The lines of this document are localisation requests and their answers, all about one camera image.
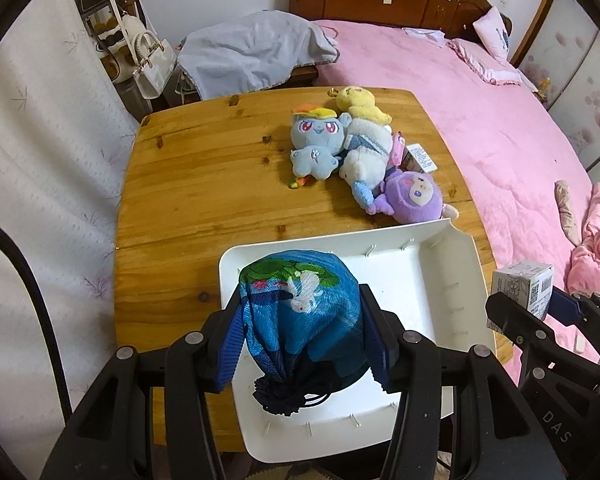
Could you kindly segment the small white printed box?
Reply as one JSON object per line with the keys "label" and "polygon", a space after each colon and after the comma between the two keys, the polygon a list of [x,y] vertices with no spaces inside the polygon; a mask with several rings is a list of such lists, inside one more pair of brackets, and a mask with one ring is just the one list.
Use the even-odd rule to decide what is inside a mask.
{"label": "small white printed box", "polygon": [[491,294],[502,292],[536,318],[544,321],[553,293],[554,266],[522,260],[495,270]]}

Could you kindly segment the blue drawstring pouch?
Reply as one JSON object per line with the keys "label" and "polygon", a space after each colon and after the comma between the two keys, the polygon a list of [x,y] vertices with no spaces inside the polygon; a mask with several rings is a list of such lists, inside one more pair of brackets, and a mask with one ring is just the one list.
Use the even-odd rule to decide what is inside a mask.
{"label": "blue drawstring pouch", "polygon": [[247,348],[262,370],[253,397],[266,412],[313,408],[366,374],[360,285],[336,255],[267,255],[240,271],[238,290]]}

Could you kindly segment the purple doll plush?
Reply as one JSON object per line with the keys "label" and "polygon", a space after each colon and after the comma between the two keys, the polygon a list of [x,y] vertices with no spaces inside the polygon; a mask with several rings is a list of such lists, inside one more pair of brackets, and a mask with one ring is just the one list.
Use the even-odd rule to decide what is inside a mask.
{"label": "purple doll plush", "polygon": [[432,174],[405,168],[406,143],[402,133],[392,136],[392,150],[385,179],[379,185],[368,214],[385,214],[401,224],[413,224],[448,218],[455,220],[460,212],[445,203]]}

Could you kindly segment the white lamb plush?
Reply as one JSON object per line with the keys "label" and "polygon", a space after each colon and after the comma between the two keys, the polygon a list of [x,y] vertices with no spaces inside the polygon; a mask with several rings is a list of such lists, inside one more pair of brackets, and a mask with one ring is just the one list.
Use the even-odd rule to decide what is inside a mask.
{"label": "white lamb plush", "polygon": [[353,118],[346,128],[343,149],[346,156],[339,177],[350,186],[355,201],[368,209],[374,201],[374,191],[385,179],[392,149],[391,128]]}

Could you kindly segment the blue pony plush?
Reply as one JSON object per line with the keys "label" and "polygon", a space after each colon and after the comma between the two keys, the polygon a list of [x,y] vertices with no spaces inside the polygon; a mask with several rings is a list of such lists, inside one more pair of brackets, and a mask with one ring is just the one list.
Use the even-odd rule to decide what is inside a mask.
{"label": "blue pony plush", "polygon": [[352,117],[331,108],[298,106],[291,114],[290,152],[294,180],[290,188],[301,188],[311,179],[327,180],[339,167],[346,128]]}

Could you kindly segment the yellow chick plush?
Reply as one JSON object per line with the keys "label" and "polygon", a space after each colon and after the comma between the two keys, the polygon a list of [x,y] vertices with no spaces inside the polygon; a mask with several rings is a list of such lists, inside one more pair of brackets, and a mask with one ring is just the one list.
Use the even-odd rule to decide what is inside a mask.
{"label": "yellow chick plush", "polygon": [[331,88],[328,95],[335,99],[336,107],[352,118],[370,120],[381,126],[392,123],[392,117],[376,105],[376,98],[370,90],[359,86]]}

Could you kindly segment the pink clothes pile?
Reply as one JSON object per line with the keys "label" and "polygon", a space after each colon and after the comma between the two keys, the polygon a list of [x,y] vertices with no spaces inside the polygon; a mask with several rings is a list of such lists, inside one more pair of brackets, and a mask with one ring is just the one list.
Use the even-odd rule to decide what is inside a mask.
{"label": "pink clothes pile", "polygon": [[600,295],[600,182],[593,184],[582,242],[571,253],[566,286],[570,294]]}

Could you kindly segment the white plastic tray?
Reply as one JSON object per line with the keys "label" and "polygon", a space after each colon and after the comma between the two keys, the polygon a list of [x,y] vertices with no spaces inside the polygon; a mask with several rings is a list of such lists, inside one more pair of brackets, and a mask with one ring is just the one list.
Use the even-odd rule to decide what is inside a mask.
{"label": "white plastic tray", "polygon": [[[486,326],[486,282],[476,244],[449,220],[234,246],[219,263],[222,304],[230,300],[247,264],[288,249],[336,255],[360,283],[370,286],[381,309],[395,313],[404,328],[439,347],[495,347]],[[259,462],[313,460],[391,437],[400,396],[385,393],[372,374],[316,408],[290,417],[268,414],[253,397],[261,374],[249,352],[243,351],[233,396],[242,440]]]}

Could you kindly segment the pink bed quilt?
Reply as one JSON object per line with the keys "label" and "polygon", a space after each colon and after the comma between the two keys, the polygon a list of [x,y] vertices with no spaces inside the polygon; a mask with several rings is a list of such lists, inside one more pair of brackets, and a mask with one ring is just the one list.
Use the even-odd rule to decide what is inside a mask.
{"label": "pink bed quilt", "polygon": [[497,266],[549,263],[566,286],[573,246],[562,232],[554,188],[569,186],[579,222],[593,183],[562,130],[523,84],[494,86],[447,44],[403,29],[320,21],[339,51],[318,69],[327,87],[412,92],[454,158],[486,229]]}

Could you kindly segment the white paper tag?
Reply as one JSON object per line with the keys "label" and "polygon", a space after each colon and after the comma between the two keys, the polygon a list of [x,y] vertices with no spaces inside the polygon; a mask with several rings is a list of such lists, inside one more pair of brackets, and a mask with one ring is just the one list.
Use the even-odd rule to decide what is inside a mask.
{"label": "white paper tag", "polygon": [[438,166],[419,143],[408,144],[405,147],[404,164],[408,171],[417,171],[423,174],[432,174],[438,169]]}

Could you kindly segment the white curtain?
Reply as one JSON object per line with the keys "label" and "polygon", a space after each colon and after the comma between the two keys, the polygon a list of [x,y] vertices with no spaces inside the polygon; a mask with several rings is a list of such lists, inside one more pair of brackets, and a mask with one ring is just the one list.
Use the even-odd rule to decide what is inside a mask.
{"label": "white curtain", "polygon": [[[0,44],[0,227],[40,285],[73,402],[116,346],[114,238],[137,129],[74,0],[32,0]],[[38,319],[0,253],[0,443],[35,479],[62,426]]]}

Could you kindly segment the white pink pillow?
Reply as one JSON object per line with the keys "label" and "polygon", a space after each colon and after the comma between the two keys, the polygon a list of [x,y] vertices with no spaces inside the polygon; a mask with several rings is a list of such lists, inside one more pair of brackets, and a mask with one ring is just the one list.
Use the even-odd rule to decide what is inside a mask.
{"label": "white pink pillow", "polygon": [[472,23],[483,47],[498,62],[507,62],[509,36],[500,11],[495,7]]}

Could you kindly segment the white handbag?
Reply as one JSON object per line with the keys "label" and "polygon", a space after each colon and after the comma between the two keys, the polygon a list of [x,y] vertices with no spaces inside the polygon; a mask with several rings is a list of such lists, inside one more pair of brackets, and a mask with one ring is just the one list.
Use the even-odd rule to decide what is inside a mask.
{"label": "white handbag", "polygon": [[152,29],[137,27],[129,29],[132,24],[130,14],[120,14],[116,0],[109,0],[109,6],[116,18],[124,43],[132,58],[132,76],[140,94],[146,100],[157,99],[166,88],[166,84],[174,71],[176,55],[166,40],[160,40]]}

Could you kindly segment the grey cloth on nightstand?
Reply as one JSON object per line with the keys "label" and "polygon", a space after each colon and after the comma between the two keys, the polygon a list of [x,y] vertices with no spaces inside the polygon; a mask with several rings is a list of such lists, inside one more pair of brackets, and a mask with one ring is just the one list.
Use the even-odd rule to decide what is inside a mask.
{"label": "grey cloth on nightstand", "polygon": [[178,64],[203,100],[268,90],[297,67],[336,62],[335,41],[320,26],[283,11],[259,11],[191,32]]}

